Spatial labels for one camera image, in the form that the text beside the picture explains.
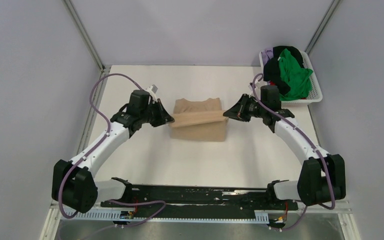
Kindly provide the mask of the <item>beige t shirt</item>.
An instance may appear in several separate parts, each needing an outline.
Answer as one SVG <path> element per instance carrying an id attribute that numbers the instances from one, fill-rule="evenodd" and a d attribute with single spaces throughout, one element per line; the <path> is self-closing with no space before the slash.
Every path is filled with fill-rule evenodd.
<path id="1" fill-rule="evenodd" d="M 224 142 L 228 118 L 223 113 L 220 98 L 204 101 L 177 99 L 172 114 L 174 122 L 169 124 L 170 137 L 199 142 Z"/>

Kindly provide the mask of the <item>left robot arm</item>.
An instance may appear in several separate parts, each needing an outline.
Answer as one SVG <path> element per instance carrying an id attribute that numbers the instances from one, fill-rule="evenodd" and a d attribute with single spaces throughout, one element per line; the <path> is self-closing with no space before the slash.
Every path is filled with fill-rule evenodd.
<path id="1" fill-rule="evenodd" d="M 87 213 L 95 203 L 108 200 L 115 200 L 122 207 L 132 203 L 133 193 L 127 189 L 126 181 L 118 177 L 95 181 L 95 176 L 112 153 L 143 124 L 159 127 L 175 121 L 157 98 L 156 91 L 155 85 L 134 90 L 129 102 L 110 118 L 109 126 L 95 141 L 70 160 L 61 159 L 54 165 L 53 200 L 78 213 Z"/>

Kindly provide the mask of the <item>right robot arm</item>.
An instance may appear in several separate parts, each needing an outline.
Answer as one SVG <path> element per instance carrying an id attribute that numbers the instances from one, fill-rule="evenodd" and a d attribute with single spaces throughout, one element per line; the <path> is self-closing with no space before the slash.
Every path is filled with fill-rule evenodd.
<path id="1" fill-rule="evenodd" d="M 276 86 L 262 86 L 260 98 L 243 94 L 223 116 L 240 122 L 262 119 L 299 160 L 301 171 L 298 180 L 275 180 L 268 184 L 265 201 L 270 208 L 278 209 L 286 200 L 298 201 L 306 206 L 324 206 L 346 197 L 344 159 L 317 146 L 299 128 L 292 112 L 282 108 Z"/>

